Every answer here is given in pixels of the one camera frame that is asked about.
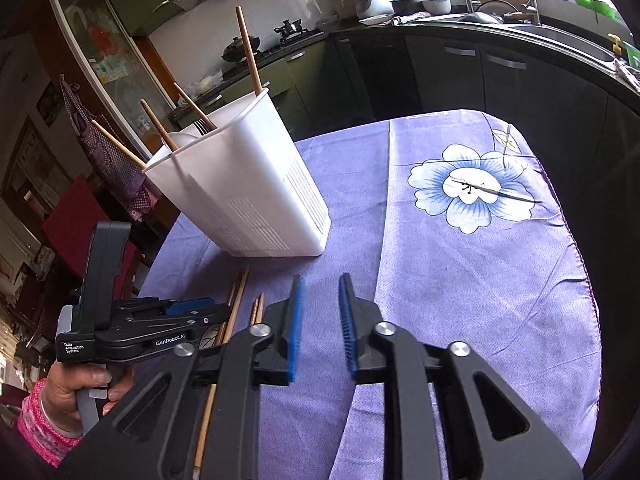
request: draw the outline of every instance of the chopstick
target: chopstick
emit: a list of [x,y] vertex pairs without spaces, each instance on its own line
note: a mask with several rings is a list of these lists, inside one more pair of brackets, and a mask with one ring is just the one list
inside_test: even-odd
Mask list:
[[185,92],[182,88],[180,88],[180,85],[178,85],[178,83],[174,83],[174,86],[177,89],[177,91],[180,93],[180,95],[184,98],[184,100],[187,101],[187,104],[191,108],[193,108],[193,110],[200,116],[200,118],[209,127],[209,129],[211,131],[215,130],[216,129],[216,125],[213,123],[213,121],[211,121],[211,119],[209,119],[207,117],[206,113],[204,113],[202,110],[200,110],[198,105],[196,103],[194,103],[193,100],[187,95],[187,92]]
[[251,48],[251,41],[249,41],[249,33],[246,30],[246,23],[244,22],[244,15],[242,14],[242,7],[236,7],[236,16],[238,17],[238,27],[240,27],[240,34],[242,35],[242,44],[244,45],[244,53],[246,54],[246,62],[249,65],[249,72],[251,73],[251,79],[254,82],[255,96],[258,97],[262,92],[262,83],[260,82],[260,74],[258,74],[258,67],[255,64],[254,51]]
[[255,313],[255,322],[262,323],[262,314],[264,313],[264,292],[258,296],[258,310]]
[[146,164],[142,161],[141,158],[139,158],[139,156],[135,155],[134,153],[132,153],[131,151],[129,151],[129,149],[122,144],[118,139],[116,139],[113,135],[111,135],[107,130],[105,130],[102,126],[100,126],[100,124],[93,120],[91,121],[91,124],[93,126],[95,126],[96,128],[98,128],[100,130],[100,133],[103,134],[105,137],[107,137],[111,142],[113,142],[116,147],[122,152],[124,153],[126,156],[128,156],[131,161],[137,165],[141,170],[146,169]]
[[[246,266],[238,275],[236,282],[234,283],[227,304],[230,304],[231,314],[229,319],[220,325],[218,335],[216,336],[216,346],[219,344],[228,343],[234,332],[234,325],[238,318],[238,310],[240,309],[240,303],[242,301],[242,293],[244,292],[244,286],[246,285],[246,279],[249,275],[249,266]],[[202,415],[202,424],[200,426],[200,434],[198,436],[198,447],[196,448],[196,458],[194,462],[194,468],[202,467],[202,459],[204,457],[204,445],[207,440],[207,431],[209,431],[209,421],[211,420],[211,412],[213,410],[213,402],[216,399],[216,384],[209,386],[209,394],[207,395],[207,402],[205,404],[204,413]]]
[[148,104],[146,104],[146,101],[144,99],[140,99],[140,104],[145,109],[146,114],[149,116],[149,119],[151,119],[151,122],[154,124],[154,126],[156,127],[156,130],[158,130],[158,133],[164,139],[164,142],[166,142],[166,145],[169,147],[169,149],[172,152],[175,152],[176,150],[178,150],[179,149],[178,145],[175,143],[175,141],[171,137],[169,137],[169,134],[166,132],[166,130],[164,129],[164,126],[162,126],[161,122],[158,120],[158,118],[156,117],[156,114],[153,112],[151,107]]
[[249,325],[262,323],[262,311],[264,310],[264,292],[255,298],[251,305],[251,316],[249,317]]

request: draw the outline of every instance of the gas stove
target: gas stove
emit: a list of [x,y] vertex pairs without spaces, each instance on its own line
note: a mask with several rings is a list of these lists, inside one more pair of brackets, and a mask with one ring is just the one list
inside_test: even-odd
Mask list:
[[[317,34],[322,34],[322,30],[318,28],[315,28],[314,30],[304,30],[303,32],[299,32],[298,34],[289,36],[286,40],[280,40],[280,44],[272,46],[270,49],[265,50],[264,52],[261,50],[254,52],[255,62],[260,65],[261,60],[277,54],[283,48],[289,48],[299,43],[300,41],[304,41],[307,38],[316,36]],[[225,70],[222,73],[222,78],[223,80],[228,81],[229,79],[235,77],[238,73],[244,72],[245,70],[248,70],[246,58],[236,63],[228,70]]]

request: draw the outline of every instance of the flower print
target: flower print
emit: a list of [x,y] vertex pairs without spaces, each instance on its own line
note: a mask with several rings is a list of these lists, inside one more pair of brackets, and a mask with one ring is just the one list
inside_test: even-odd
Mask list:
[[536,201],[516,179],[524,168],[512,155],[479,156],[462,144],[442,152],[443,160],[426,160],[411,170],[415,206],[431,216],[446,212],[449,225],[464,234],[491,224],[492,216],[517,222],[531,218]]

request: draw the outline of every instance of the pink sleeve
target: pink sleeve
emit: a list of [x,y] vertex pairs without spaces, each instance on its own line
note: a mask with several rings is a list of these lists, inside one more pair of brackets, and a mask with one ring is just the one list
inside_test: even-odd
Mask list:
[[40,392],[46,379],[39,381],[31,395],[22,401],[22,414],[18,418],[18,430],[31,447],[52,466],[58,467],[66,454],[80,442],[81,437],[71,438],[60,434],[47,420],[40,404]]

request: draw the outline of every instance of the table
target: table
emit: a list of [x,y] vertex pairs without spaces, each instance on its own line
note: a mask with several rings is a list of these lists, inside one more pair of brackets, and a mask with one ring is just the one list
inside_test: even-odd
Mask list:
[[[600,388],[598,311],[552,187],[520,133],[456,110],[297,147],[332,227],[318,258],[250,262],[236,330],[260,292],[267,304],[280,301],[294,274],[305,277],[296,382],[262,388],[261,480],[381,477],[382,395],[356,389],[347,374],[342,272],[358,296],[421,341],[469,342],[584,464]],[[244,263],[180,216],[141,294],[225,301]]]

